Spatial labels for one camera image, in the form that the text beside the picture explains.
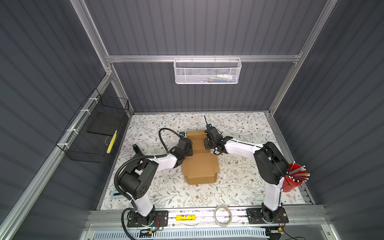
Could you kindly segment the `brown cardboard paper box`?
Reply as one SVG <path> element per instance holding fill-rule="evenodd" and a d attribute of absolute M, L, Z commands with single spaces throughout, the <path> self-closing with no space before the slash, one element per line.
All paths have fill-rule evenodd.
<path fill-rule="evenodd" d="M 187 131 L 187 138 L 193 143 L 193 155 L 182 164 L 185 181 L 189 185 L 213 184 L 220 171 L 218 156 L 206 150 L 208 140 L 205 131 Z"/>

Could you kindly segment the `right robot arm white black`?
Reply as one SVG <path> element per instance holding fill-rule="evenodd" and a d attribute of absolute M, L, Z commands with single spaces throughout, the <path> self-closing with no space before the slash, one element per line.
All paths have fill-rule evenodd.
<path fill-rule="evenodd" d="M 265 182 L 265 198 L 262 207 L 269 212 L 276 212 L 281 205 L 281 193 L 289 164 L 283 154 L 272 142 L 253 144 L 224 137 L 211 124 L 207 124 L 204 141 L 206 150 L 215 155 L 232 154 L 253 159 L 259 174 Z"/>

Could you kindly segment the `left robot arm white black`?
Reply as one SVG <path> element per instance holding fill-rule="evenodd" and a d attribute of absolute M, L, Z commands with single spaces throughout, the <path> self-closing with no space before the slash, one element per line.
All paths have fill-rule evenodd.
<path fill-rule="evenodd" d="M 145 156 L 137 145 L 133 147 L 135 155 L 119 167 L 114 185 L 131 202 L 136 213 L 147 217 L 154 211 L 147 192 L 155 174 L 180 166 L 187 157 L 193 155 L 193 143 L 188 138 L 180 138 L 176 147 L 159 156 Z"/>

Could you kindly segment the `black marker on table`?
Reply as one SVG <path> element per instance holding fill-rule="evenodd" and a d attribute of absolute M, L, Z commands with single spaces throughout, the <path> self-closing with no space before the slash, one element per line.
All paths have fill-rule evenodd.
<path fill-rule="evenodd" d="M 142 151 L 140 150 L 140 148 L 139 148 L 138 145 L 134 144 L 134 145 L 133 145 L 133 149 L 134 149 L 134 151 L 135 151 L 135 155 L 134 155 L 134 157 L 143 156 L 143 153 L 142 153 Z"/>

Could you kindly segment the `items in white basket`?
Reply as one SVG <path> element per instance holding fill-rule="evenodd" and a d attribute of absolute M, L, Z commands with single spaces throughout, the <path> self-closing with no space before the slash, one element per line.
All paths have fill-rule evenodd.
<path fill-rule="evenodd" d="M 238 76 L 236 75 L 216 75 L 216 76 L 205 76 L 200 80 L 201 83 L 208 84 L 237 84 Z"/>

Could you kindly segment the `clear tape roll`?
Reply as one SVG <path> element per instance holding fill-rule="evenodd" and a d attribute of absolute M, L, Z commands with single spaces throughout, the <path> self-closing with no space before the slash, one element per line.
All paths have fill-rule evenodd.
<path fill-rule="evenodd" d="M 214 209 L 213 217 L 216 225 L 220 227 L 228 227 L 233 221 L 232 211 L 227 206 L 217 206 Z"/>

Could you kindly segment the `black flat pad in basket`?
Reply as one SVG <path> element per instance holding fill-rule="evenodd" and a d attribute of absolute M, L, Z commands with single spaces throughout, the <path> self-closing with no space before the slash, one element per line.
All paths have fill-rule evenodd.
<path fill-rule="evenodd" d="M 108 113 L 97 113 L 96 117 L 91 121 L 87 132 L 107 137 L 112 137 L 115 131 L 120 130 L 125 118 L 123 115 L 114 115 Z"/>

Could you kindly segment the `red pencil cup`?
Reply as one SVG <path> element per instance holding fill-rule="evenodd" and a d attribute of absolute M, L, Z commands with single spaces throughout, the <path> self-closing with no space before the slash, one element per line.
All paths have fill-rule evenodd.
<path fill-rule="evenodd" d="M 284 193 L 292 191 L 294 188 L 307 182 L 310 177 L 310 173 L 307 172 L 307 167 L 301 166 L 297 163 L 289 164 L 288 173 L 285 176 L 282 190 Z"/>

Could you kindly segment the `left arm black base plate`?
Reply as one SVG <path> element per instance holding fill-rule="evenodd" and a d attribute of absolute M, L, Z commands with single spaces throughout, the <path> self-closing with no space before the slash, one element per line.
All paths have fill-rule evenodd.
<path fill-rule="evenodd" d="M 168 225 L 168 211 L 152 211 L 148 216 L 143 217 L 135 211 L 130 211 L 127 216 L 127 227 L 166 227 Z"/>

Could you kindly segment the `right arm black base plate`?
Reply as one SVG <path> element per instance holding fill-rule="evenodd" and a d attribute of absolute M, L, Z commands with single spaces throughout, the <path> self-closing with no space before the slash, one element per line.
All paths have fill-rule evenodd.
<path fill-rule="evenodd" d="M 283 207 L 278 207 L 276 211 L 264 207 L 248 208 L 246 214 L 250 224 L 287 224 L 289 222 Z"/>

